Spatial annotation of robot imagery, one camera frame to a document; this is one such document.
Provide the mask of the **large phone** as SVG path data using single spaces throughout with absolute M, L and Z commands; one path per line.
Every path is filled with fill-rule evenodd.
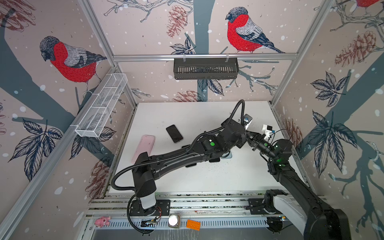
M 231 159 L 232 158 L 232 153 L 229 151 L 228 153 L 225 153 L 221 156 L 221 159 Z

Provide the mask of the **blue phone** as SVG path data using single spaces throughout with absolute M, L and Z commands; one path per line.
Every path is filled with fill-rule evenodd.
M 216 158 L 216 159 L 210 159 L 209 162 L 210 163 L 218 163 L 221 161 L 221 158 Z

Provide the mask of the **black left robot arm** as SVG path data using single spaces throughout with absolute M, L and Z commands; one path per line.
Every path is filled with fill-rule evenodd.
M 117 191 L 135 192 L 144 210 L 157 205 L 155 181 L 182 167 L 206 161 L 218 161 L 233 147 L 241 148 L 247 141 L 244 120 L 245 101 L 240 100 L 219 128 L 199 134 L 190 145 L 163 155 L 148 156 L 147 152 L 138 156 L 136 163 L 114 175 L 111 187 Z M 134 186 L 121 187 L 117 179 L 132 171 Z

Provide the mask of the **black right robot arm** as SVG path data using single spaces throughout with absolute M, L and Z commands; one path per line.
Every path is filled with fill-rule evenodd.
M 305 240 L 350 240 L 351 231 L 347 215 L 321 200 L 298 176 L 289 164 L 293 144 L 279 139 L 270 144 L 265 136 L 247 132 L 247 141 L 261 156 L 267 156 L 268 172 L 284 186 L 303 209 L 307 219 L 304 223 Z

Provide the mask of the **black phone centre table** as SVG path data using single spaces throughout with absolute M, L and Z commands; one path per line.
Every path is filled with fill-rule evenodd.
M 186 168 L 190 168 L 190 167 L 194 167 L 194 166 L 196 166 L 196 165 L 197 165 L 197 163 L 193 163 L 193 164 L 186 165 L 185 167 L 186 167 Z

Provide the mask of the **black phone far left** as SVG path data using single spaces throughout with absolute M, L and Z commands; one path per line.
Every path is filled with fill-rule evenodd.
M 184 139 L 180 131 L 175 125 L 171 125 L 166 128 L 167 133 L 171 137 L 172 141 L 176 144 Z

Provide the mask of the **pink phone case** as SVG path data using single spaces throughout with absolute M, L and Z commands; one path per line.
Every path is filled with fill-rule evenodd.
M 152 149 L 154 147 L 154 144 L 155 144 L 155 136 L 151 136 L 151 135 L 143 135 L 141 137 L 141 140 L 139 141 L 139 144 L 135 150 L 135 153 L 132 157 L 132 164 L 136 164 L 137 162 L 137 159 L 139 157 L 140 154 L 142 153 L 145 153 L 147 152 L 148 155 L 151 154 L 152 152 Z

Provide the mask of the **orange toy brick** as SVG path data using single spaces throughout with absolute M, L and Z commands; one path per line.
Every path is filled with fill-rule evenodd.
M 200 231 L 201 229 L 201 223 L 194 221 L 194 220 L 187 220 L 187 229 L 195 230 L 195 231 Z

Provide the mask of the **clear jar white lid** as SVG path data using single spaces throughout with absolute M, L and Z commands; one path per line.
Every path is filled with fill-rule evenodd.
M 170 214 L 168 218 L 168 226 L 170 228 L 178 229 L 181 225 L 181 217 L 178 214 Z

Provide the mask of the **pink pig toy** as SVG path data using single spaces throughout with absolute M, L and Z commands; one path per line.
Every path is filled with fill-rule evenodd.
M 110 225 L 111 217 L 101 217 L 95 220 L 95 226 L 97 228 L 108 227 Z

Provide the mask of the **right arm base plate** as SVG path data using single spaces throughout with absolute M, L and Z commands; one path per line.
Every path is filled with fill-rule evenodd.
M 249 206 L 246 207 L 251 215 L 272 215 L 274 212 L 267 210 L 267 205 L 264 199 L 248 199 Z

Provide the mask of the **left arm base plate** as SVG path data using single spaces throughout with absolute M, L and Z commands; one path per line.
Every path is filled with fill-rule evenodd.
M 148 209 L 142 207 L 140 200 L 133 200 L 128 208 L 128 213 L 132 217 L 146 217 L 146 216 L 169 216 L 171 201 L 170 200 L 157 200 L 156 204 Z

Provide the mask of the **white mesh wall basket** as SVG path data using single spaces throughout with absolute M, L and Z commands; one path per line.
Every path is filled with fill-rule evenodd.
M 78 124 L 75 132 L 80 137 L 98 138 L 127 84 L 125 74 L 113 73 Z

